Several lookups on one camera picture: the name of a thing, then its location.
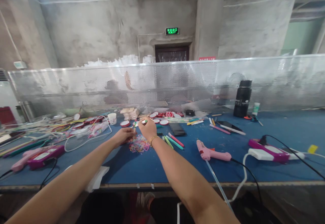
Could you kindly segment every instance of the bottle cap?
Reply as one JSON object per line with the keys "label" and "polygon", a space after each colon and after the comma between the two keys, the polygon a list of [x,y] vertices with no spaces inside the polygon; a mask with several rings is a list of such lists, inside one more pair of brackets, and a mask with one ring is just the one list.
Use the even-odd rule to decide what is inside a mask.
{"label": "bottle cap", "polygon": [[251,87],[252,86],[252,80],[241,80],[240,87]]}

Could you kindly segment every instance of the metal fence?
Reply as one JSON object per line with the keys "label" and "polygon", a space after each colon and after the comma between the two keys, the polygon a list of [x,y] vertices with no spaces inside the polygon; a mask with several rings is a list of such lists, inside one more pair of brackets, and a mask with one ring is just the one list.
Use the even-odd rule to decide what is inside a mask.
{"label": "metal fence", "polygon": [[8,72],[18,100],[38,115],[84,110],[98,114],[136,106],[144,113],[233,108],[239,83],[250,79],[250,106],[261,110],[325,106],[325,55],[166,62]]}

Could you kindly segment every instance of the black water bottle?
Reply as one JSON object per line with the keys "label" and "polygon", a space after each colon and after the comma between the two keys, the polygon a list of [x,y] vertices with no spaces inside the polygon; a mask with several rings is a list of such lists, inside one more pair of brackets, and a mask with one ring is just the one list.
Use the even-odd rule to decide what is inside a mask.
{"label": "black water bottle", "polygon": [[234,108],[234,116],[247,116],[248,105],[250,104],[252,93],[252,80],[241,80],[237,89],[236,102]]}

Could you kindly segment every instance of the forearm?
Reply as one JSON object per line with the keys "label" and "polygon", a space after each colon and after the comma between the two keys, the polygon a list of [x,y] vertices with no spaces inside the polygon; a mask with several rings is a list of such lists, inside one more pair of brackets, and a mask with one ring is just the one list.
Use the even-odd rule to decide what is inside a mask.
{"label": "forearm", "polygon": [[113,149],[111,140],[101,144],[46,185],[7,223],[56,223],[86,188]]}
{"label": "forearm", "polygon": [[161,139],[154,139],[152,146],[169,183],[196,223],[236,223],[228,206],[195,167]]}

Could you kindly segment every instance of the gold bracelet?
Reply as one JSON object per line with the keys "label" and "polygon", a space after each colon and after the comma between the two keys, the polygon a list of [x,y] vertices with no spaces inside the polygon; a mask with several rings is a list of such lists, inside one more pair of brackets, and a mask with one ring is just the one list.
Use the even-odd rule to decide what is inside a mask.
{"label": "gold bracelet", "polygon": [[159,138],[159,137],[156,135],[156,136],[154,136],[154,137],[152,137],[152,138],[150,139],[150,146],[151,146],[151,147],[152,147],[152,141],[153,141],[155,138]]}

